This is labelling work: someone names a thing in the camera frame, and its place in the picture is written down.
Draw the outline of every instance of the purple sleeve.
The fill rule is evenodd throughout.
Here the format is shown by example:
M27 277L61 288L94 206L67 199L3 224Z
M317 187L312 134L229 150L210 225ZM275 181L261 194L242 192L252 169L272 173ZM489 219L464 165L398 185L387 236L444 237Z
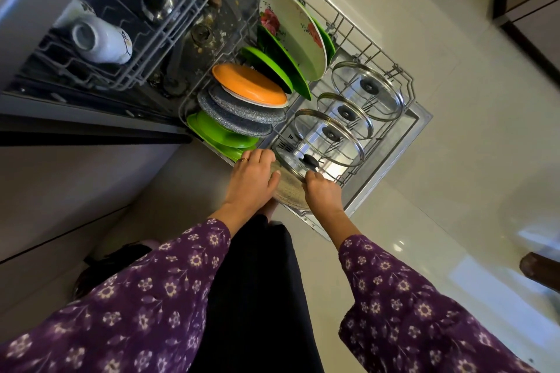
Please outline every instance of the purple sleeve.
M339 250L356 303L339 336L368 372L535 372L459 305L363 235Z
M215 219L190 228L0 346L0 371L186 371L230 245Z

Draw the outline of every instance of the white cup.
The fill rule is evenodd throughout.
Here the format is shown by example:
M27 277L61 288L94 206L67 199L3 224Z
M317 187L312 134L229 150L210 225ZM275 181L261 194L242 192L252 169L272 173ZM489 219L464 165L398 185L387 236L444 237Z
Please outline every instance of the white cup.
M58 19L52 25L53 28L66 28L82 16L94 15L95 11L83 0L72 0L62 11Z
M72 41L82 58L96 64L125 64L132 56L132 41L127 32L97 16L76 20Z

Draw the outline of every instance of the wire rack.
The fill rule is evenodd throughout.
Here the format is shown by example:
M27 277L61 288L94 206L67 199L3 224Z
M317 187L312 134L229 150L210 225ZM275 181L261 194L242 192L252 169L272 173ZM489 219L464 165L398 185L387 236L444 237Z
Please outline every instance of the wire rack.
M91 64L80 58L66 33L51 30L33 55L57 75L76 85L100 90L123 91L142 85L165 55L200 16L208 0L178 0L178 4L159 26L151 24L134 9L139 0L86 0L97 16L122 27L133 42L133 54L124 65Z
M404 113L407 108L414 102L416 96L413 88L413 78L394 62L368 35L360 29L350 18L348 18L336 5L329 0L299 0L310 14L325 26L326 32L332 37L335 47L351 54L351 60L367 65L378 72L382 73L393 85L393 87L402 95L404 101ZM244 59L240 55L240 49L246 45L256 45L256 27L260 24L260 15L258 7L249 20L242 25L240 30L232 37L230 44L222 49L221 53L215 58L214 62L206 70L204 75L191 87L190 92L183 99L179 108L179 119L186 125L186 116L196 110L196 105L192 103L195 95L210 85L215 84L215 79L211 74L212 67L216 64L224 62L235 62L243 64ZM327 68L326 74L320 81L310 83L311 93L315 98L321 93L334 92L337 93L330 82L332 70L335 62ZM365 164L348 168L332 168L332 163L325 156L338 149L340 143L332 143L322 154L313 151L309 144L295 137L292 132L291 122L293 121L295 112L303 103L309 103L302 96L294 93L289 96L290 104L284 108L288 114L287 120L277 124L273 128L273 132L266 138L262 139L258 147L267 148L278 146L287 151L295 152L303 155L304 153L318 156L320 168L332 180L338 182L340 186L344 186L348 180L360 171ZM366 113L375 107L376 100L374 96L364 99L361 107ZM369 140L361 141L365 152L365 160L375 151L375 149L383 142L388 132L395 126L398 119L388 122L373 121L374 136ZM353 130L358 121L348 124L346 127Z

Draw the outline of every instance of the white tile floor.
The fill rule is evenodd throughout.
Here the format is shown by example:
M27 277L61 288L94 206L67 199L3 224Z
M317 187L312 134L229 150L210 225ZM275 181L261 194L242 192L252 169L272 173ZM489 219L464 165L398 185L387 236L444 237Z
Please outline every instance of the white tile floor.
M524 278L560 259L560 93L488 19L491 0L332 0L412 76L434 119L352 220L542 372L560 363L557 294ZM180 148L99 253L168 239L210 214L229 167ZM285 208L326 372L361 372L338 339L352 296L331 243Z

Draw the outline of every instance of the foot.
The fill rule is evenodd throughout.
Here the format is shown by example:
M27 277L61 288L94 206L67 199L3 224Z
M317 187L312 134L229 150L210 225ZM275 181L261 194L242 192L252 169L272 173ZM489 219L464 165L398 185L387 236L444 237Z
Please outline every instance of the foot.
M264 204L257 212L256 214L263 214L266 215L267 220L270 221L272 219L272 214L274 214L274 211L276 209L276 207L278 206L278 201L275 200L274 198L270 198L268 200L268 202L266 204Z

